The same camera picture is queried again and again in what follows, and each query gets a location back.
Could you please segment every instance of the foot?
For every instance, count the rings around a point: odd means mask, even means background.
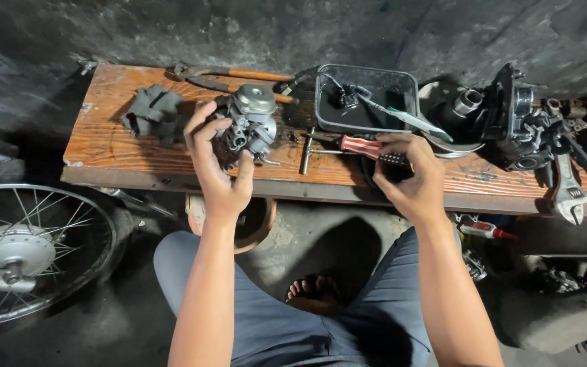
[[[285,302],[298,310],[332,316],[339,306],[337,284],[325,276],[316,277],[314,282],[296,280],[289,286]]]

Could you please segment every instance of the dark stained wall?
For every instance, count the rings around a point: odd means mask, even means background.
[[[66,142],[78,61],[295,72],[346,63],[489,82],[506,62],[538,93],[587,95],[582,0],[0,0],[0,134]]]

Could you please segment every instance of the wheel hub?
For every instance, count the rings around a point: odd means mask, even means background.
[[[17,263],[21,273],[34,276],[45,271],[55,258],[53,237],[32,225],[0,226],[0,268]]]

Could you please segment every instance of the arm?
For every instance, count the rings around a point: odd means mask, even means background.
[[[381,163],[373,180],[416,228],[423,319],[441,366],[503,366],[500,348],[477,288],[457,251],[443,207],[445,167],[421,137],[379,136],[380,154],[405,153],[413,178],[398,184],[384,177]]]
[[[235,225],[252,193],[254,165],[243,152],[232,182],[219,168],[210,139],[230,126],[229,119],[205,123],[214,102],[197,104],[184,130],[194,170],[206,200],[206,220],[184,290],[169,351],[171,367],[229,366],[235,317]]]

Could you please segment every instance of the spoked wheel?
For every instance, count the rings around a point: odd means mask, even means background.
[[[117,236],[110,215],[85,196],[0,184],[0,324],[46,310],[100,276]]]

